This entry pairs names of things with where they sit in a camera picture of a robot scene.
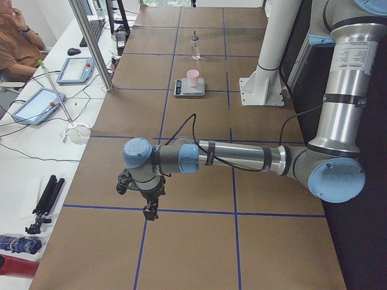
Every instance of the sticker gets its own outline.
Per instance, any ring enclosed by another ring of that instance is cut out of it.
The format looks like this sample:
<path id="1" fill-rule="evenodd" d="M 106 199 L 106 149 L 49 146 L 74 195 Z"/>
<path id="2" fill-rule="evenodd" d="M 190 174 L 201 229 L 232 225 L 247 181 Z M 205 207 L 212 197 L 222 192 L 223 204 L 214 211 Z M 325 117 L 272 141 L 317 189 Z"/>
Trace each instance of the sticker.
<path id="1" fill-rule="evenodd" d="M 334 47 L 330 71 L 353 70 L 371 74 L 377 49 L 374 41 L 352 41 Z"/>

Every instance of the red object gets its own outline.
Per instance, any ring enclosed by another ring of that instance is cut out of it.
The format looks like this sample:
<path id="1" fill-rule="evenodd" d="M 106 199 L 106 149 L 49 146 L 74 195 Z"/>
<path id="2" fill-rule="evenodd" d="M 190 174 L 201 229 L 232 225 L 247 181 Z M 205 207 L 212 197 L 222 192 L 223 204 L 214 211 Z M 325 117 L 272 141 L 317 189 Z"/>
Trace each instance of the red object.
<path id="1" fill-rule="evenodd" d="M 0 255 L 0 275 L 33 279 L 38 262 Z"/>

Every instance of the clear bottle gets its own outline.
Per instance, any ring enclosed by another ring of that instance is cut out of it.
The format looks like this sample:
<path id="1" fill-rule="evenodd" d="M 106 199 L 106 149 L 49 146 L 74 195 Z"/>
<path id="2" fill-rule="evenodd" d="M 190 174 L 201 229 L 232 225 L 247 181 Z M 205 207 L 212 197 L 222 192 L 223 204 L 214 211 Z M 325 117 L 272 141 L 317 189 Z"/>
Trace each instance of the clear bottle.
<path id="1" fill-rule="evenodd" d="M 194 31 L 193 35 L 191 36 L 191 49 L 192 49 L 192 58 L 195 60 L 200 59 L 199 36 L 197 36 L 196 31 Z"/>

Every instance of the pink cup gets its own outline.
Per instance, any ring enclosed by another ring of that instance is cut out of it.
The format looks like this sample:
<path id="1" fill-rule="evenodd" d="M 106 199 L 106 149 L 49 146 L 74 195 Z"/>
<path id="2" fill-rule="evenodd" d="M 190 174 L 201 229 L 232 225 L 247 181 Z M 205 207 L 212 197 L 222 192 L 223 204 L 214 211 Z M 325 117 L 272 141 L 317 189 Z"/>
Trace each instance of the pink cup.
<path id="1" fill-rule="evenodd" d="M 189 86 L 197 86 L 199 83 L 199 71 L 196 69 L 190 69 L 187 71 L 187 79 Z"/>

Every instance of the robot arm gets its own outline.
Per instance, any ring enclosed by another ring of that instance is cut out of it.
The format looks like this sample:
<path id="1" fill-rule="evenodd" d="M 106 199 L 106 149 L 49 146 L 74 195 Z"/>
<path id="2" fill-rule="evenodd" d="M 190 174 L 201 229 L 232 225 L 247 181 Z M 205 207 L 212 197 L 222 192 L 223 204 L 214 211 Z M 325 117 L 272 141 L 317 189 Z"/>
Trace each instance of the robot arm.
<path id="1" fill-rule="evenodd" d="M 127 189 L 139 191 L 147 201 L 143 213 L 150 221 L 158 219 L 158 198 L 165 195 L 164 176 L 194 173 L 200 163 L 272 171 L 298 180 L 314 195 L 330 202 L 346 201 L 359 194 L 365 174 L 357 161 L 307 151 L 305 147 L 269 148 L 188 138 L 152 147 L 148 140 L 134 138 L 122 149 L 127 169 L 119 175 L 117 191 L 121 195 Z"/>
<path id="2" fill-rule="evenodd" d="M 158 198 L 165 195 L 164 175 L 193 173 L 199 163 L 205 163 L 273 171 L 299 181 L 328 202 L 357 196 L 365 184 L 365 172 L 354 159 L 360 154 L 355 144 L 357 128 L 377 44 L 387 34 L 387 18 L 383 17 L 387 9 L 383 0 L 378 1 L 313 2 L 322 9 L 313 10 L 317 16 L 312 15 L 311 31 L 320 25 L 318 31 L 330 33 L 336 45 L 317 135 L 307 147 L 269 148 L 188 138 L 152 147 L 147 140 L 134 138 L 122 150 L 127 169 L 119 176 L 117 191 L 140 191 L 147 200 L 145 218 L 153 221 L 158 218 Z M 365 8 L 371 2 L 374 6 Z"/>

